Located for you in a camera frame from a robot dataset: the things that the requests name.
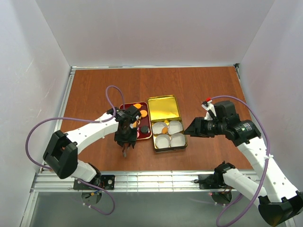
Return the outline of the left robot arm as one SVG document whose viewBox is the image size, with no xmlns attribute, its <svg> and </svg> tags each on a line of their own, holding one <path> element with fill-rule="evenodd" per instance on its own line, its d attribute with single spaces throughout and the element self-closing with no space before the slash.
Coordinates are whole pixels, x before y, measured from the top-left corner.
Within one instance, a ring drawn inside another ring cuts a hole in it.
<svg viewBox="0 0 303 227">
<path fill-rule="evenodd" d="M 54 132 L 44 152 L 43 159 L 60 179 L 73 177 L 91 185 L 101 183 L 100 171 L 90 163 L 78 159 L 78 155 L 89 145 L 109 134 L 122 147 L 123 156 L 134 147 L 137 141 L 137 128 L 134 126 L 142 115 L 135 106 L 125 110 L 108 110 L 95 123 L 88 123 L 76 130 L 63 133 Z"/>
</svg>

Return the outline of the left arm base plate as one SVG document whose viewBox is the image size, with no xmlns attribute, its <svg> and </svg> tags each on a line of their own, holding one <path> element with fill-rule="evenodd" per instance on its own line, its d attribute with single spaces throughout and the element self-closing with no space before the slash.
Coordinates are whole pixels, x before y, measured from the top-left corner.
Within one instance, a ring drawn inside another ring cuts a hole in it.
<svg viewBox="0 0 303 227">
<path fill-rule="evenodd" d="M 115 175 L 101 175 L 97 180 L 92 180 L 90 184 L 98 186 L 105 190 L 113 190 L 115 187 Z M 96 190 L 96 188 L 83 184 L 78 180 L 74 180 L 74 190 Z"/>
</svg>

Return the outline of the metal tongs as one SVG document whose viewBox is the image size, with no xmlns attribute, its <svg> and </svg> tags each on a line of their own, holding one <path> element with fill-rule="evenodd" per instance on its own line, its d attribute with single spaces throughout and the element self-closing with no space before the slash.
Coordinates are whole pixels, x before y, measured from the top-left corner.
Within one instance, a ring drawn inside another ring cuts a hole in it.
<svg viewBox="0 0 303 227">
<path fill-rule="evenodd" d="M 138 127 L 133 128 L 133 123 L 132 123 L 130 124 L 130 129 L 131 129 L 130 135 L 128 135 L 126 142 L 123 144 L 123 149 L 122 149 L 123 157 L 127 156 L 127 151 L 131 146 L 134 148 L 132 144 L 135 144 L 137 140 L 136 135 L 138 132 Z"/>
</svg>

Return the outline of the fish shaped cookie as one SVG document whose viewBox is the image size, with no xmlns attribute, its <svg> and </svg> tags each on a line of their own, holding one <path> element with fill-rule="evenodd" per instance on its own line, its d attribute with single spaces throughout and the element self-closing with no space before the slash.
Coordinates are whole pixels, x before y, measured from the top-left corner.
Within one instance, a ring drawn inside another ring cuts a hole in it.
<svg viewBox="0 0 303 227">
<path fill-rule="evenodd" d="M 138 109 L 140 109 L 142 107 L 142 105 L 140 103 L 136 103 L 136 104 L 134 104 L 134 106 Z"/>
</svg>

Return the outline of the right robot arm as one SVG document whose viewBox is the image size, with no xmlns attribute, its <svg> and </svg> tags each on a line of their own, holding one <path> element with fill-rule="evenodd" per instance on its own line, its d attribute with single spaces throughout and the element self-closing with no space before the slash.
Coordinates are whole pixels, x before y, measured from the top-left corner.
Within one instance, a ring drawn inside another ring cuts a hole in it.
<svg viewBox="0 0 303 227">
<path fill-rule="evenodd" d="M 214 173 L 196 183 L 203 187 L 236 189 L 250 203 L 257 206 L 261 217 L 275 227 L 303 211 L 303 194 L 284 175 L 270 154 L 268 138 L 265 132 L 258 130 L 251 120 L 242 121 L 230 100 L 212 104 L 212 99 L 202 102 L 206 116 L 196 117 L 184 134 L 191 137 L 213 138 L 223 135 L 233 142 L 245 156 L 260 178 L 256 183 L 242 174 L 231 163 L 222 162 Z"/>
</svg>

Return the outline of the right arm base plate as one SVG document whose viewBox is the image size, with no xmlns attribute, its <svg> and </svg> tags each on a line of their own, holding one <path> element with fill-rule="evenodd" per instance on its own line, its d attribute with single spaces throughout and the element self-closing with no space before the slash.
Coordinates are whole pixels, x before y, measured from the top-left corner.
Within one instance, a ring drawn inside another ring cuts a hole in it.
<svg viewBox="0 0 303 227">
<path fill-rule="evenodd" d="M 242 186 L 233 185 L 234 181 L 231 184 L 227 184 L 228 173 L 224 173 L 221 176 L 218 175 L 198 175 L 198 178 L 194 180 L 194 183 L 199 185 L 200 189 L 225 189 L 233 188 L 236 190 L 242 189 Z"/>
</svg>

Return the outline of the round waffle cookie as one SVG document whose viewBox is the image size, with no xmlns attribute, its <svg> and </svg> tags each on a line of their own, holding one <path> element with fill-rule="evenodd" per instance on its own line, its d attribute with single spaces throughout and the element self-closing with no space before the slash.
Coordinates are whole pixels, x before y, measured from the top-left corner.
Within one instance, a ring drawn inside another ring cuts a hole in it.
<svg viewBox="0 0 303 227">
<path fill-rule="evenodd" d="M 168 127 L 164 127 L 161 131 L 162 134 L 168 134 Z"/>
</svg>

